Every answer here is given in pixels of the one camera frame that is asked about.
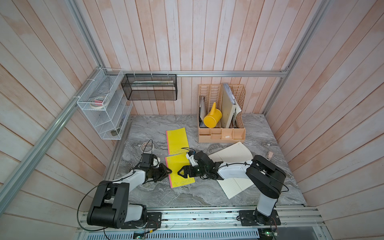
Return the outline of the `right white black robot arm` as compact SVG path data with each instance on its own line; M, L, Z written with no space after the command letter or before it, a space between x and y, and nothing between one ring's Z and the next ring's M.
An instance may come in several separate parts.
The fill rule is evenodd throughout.
M267 226L276 220L276 203L283 192L286 173L266 158L256 155L253 159L237 163L214 162L204 152L189 151L190 165L179 169L185 179L199 177L202 180L249 179L261 192L255 211L239 213L240 221L252 226Z

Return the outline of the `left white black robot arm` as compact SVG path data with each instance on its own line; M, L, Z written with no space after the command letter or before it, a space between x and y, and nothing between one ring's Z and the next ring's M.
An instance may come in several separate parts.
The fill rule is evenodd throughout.
M154 154L142 154L139 163L123 177L102 181L96 188L87 215L90 226L114 229L143 228L148 225L147 207L130 204L129 194L136 187L159 182L172 173Z

